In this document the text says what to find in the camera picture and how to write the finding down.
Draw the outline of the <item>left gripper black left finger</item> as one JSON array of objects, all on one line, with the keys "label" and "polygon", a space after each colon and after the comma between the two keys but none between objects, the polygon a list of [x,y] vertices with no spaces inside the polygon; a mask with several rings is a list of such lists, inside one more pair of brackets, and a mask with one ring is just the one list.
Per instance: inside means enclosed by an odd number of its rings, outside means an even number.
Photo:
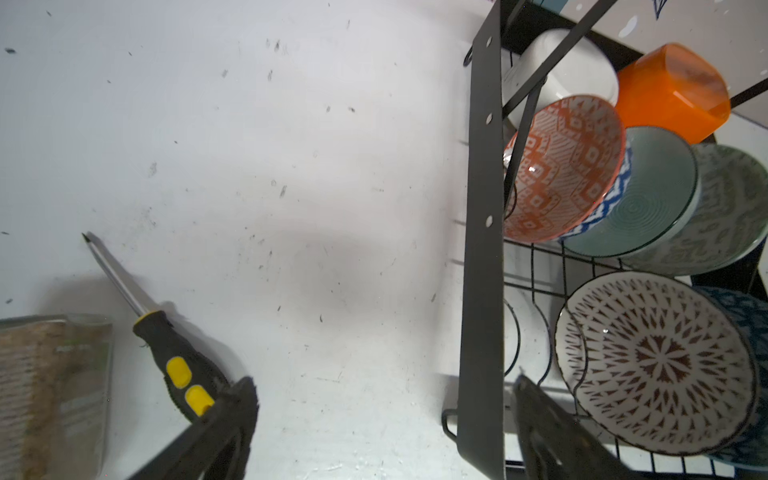
[{"label": "left gripper black left finger", "polygon": [[252,378],[244,377],[132,477],[243,479],[258,413],[256,386]]}]

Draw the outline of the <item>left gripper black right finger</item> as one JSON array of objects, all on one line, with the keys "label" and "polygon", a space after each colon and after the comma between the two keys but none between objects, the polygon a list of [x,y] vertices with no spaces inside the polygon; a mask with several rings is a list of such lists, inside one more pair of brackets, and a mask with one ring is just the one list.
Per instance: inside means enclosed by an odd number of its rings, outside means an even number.
[{"label": "left gripper black right finger", "polygon": [[528,479],[639,479],[539,386],[513,385],[518,443]]}]

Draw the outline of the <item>white brown dotted bowl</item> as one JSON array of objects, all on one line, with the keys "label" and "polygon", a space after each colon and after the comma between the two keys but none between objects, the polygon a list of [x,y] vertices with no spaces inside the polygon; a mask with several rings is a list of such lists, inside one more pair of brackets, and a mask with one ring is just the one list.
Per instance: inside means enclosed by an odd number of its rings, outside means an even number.
[{"label": "white brown dotted bowl", "polygon": [[553,348],[584,413],[648,452],[714,453],[756,415],[758,367],[745,335],[672,278],[617,271],[588,281],[565,301]]}]

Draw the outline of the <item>teal concentric pattern bowl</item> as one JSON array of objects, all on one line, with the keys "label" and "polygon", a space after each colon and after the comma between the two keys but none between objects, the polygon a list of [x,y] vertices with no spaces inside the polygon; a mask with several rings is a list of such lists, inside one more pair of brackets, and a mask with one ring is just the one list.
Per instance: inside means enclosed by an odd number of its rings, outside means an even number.
[{"label": "teal concentric pattern bowl", "polygon": [[630,127],[631,179],[604,220],[563,240],[566,250],[587,257],[628,257],[679,233],[701,196],[692,146],[661,127]]}]

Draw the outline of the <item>grey green patterned bowl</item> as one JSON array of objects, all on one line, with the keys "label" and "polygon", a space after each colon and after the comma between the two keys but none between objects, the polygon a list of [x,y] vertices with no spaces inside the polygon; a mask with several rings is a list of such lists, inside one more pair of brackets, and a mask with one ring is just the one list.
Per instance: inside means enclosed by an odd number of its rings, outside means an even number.
[{"label": "grey green patterned bowl", "polygon": [[767,170],[749,154],[724,145],[692,147],[701,197],[693,216],[671,239],[625,256],[634,270],[691,276],[728,266],[767,235]]}]

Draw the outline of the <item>orange white patterned bowl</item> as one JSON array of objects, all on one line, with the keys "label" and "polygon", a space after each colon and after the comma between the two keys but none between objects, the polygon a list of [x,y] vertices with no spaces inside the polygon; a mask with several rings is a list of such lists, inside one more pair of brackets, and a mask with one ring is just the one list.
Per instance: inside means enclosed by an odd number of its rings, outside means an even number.
[{"label": "orange white patterned bowl", "polygon": [[583,234],[618,206],[633,154],[614,106],[592,95],[535,114],[506,212],[504,235],[540,243]]}]

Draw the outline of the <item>white ceramic bowl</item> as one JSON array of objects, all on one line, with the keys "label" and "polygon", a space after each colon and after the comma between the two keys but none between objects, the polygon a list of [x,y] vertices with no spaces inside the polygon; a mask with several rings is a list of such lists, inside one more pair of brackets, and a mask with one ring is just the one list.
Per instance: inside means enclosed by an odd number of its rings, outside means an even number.
[{"label": "white ceramic bowl", "polygon": [[[567,29],[551,29],[534,39],[503,76],[503,104],[511,99],[569,33]],[[540,91],[536,111],[574,95],[599,97],[612,106],[616,106],[619,99],[619,83],[612,64],[587,38],[580,39],[550,71]]]}]

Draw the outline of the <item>orange plastic bowl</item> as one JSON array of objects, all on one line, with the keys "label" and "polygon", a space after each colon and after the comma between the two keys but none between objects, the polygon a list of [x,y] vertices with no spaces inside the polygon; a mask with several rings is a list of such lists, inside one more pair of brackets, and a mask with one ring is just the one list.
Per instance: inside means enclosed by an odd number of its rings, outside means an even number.
[{"label": "orange plastic bowl", "polygon": [[660,127],[697,144],[731,113],[729,92],[717,69],[678,43],[642,56],[617,78],[616,110],[626,127]]}]

